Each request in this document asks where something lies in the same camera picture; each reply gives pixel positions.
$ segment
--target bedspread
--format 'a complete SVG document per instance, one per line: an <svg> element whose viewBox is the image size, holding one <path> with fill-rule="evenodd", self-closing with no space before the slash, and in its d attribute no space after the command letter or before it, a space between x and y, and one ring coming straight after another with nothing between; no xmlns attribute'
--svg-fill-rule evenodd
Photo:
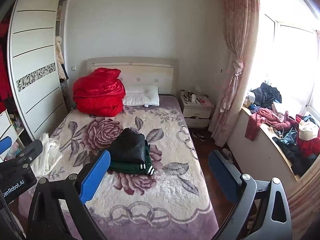
<svg viewBox="0 0 320 240"><path fill-rule="evenodd" d="M125 106L113 118L72 110L51 136L60 141L63 157L47 178L79 173L97 149L105 148L126 127L145 135L156 171L153 176L105 174L86 206L107 239L211 239L218 230L217 220L174 97L161 97L159 107ZM19 199L25 216L34 190L35 186ZM64 201L61 208L73 236L80 239Z"/></svg>

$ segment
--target white headboard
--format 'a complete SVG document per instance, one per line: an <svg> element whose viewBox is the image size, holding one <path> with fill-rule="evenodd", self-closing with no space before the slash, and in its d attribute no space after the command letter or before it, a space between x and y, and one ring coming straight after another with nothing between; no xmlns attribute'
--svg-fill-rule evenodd
<svg viewBox="0 0 320 240"><path fill-rule="evenodd" d="M178 60L154 57L100 57L89 58L88 69L117 68L121 70L119 79L125 86L156 85L159 94L178 92Z"/></svg>

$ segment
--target sliding wardrobe door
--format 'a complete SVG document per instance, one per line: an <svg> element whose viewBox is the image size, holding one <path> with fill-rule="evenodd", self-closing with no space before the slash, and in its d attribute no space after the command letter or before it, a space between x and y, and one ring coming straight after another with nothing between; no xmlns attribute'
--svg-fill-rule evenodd
<svg viewBox="0 0 320 240"><path fill-rule="evenodd" d="M9 78L31 139L51 134L67 115L55 56L59 0L17 0L8 42Z"/></svg>

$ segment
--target curtain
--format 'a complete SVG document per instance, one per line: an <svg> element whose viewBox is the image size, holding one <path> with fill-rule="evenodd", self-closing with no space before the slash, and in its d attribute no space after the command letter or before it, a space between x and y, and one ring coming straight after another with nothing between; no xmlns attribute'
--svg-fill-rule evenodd
<svg viewBox="0 0 320 240"><path fill-rule="evenodd" d="M224 0L225 39L230 63L209 126L217 146L223 147L236 123L257 44L259 0Z"/></svg>
<svg viewBox="0 0 320 240"><path fill-rule="evenodd" d="M320 211L320 159L287 194L293 239L300 239Z"/></svg>

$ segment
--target white pillow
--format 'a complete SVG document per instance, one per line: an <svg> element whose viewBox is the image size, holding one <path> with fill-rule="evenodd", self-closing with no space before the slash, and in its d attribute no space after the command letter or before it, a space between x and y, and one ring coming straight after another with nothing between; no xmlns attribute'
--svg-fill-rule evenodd
<svg viewBox="0 0 320 240"><path fill-rule="evenodd" d="M159 106L160 104L157 86L124 86L124 88L125 97L122 99L124 106Z"/></svg>

